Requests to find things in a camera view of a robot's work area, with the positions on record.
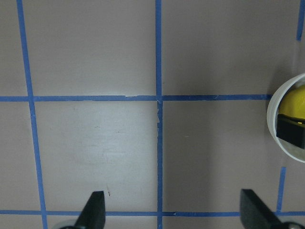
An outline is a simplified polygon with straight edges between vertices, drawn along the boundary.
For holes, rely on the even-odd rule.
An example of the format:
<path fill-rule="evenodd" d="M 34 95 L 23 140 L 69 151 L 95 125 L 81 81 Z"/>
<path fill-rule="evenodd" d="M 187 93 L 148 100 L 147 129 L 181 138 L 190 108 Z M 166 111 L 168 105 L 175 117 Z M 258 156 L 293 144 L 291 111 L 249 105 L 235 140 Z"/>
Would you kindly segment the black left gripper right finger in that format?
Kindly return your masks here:
<path fill-rule="evenodd" d="M 240 220 L 245 229 L 285 229 L 283 223 L 252 189 L 240 191 Z"/>

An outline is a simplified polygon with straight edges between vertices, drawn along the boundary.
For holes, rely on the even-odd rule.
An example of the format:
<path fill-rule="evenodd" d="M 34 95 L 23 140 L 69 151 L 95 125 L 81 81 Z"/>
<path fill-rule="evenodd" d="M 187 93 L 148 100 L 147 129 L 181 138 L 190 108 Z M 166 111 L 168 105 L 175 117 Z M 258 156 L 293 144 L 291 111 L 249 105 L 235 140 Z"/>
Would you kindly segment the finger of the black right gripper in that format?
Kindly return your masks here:
<path fill-rule="evenodd" d="M 277 115 L 276 136 L 286 142 L 289 142 L 298 148 L 305 148 L 305 120 Z"/>

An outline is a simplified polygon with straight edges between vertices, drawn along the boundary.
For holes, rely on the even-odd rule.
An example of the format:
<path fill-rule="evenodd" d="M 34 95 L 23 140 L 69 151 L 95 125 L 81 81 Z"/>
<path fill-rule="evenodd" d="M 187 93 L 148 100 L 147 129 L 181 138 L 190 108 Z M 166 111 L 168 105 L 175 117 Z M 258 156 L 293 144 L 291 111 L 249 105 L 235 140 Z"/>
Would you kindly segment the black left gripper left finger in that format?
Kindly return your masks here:
<path fill-rule="evenodd" d="M 74 224 L 76 229 L 103 229 L 105 226 L 105 199 L 103 191 L 92 192 Z"/>

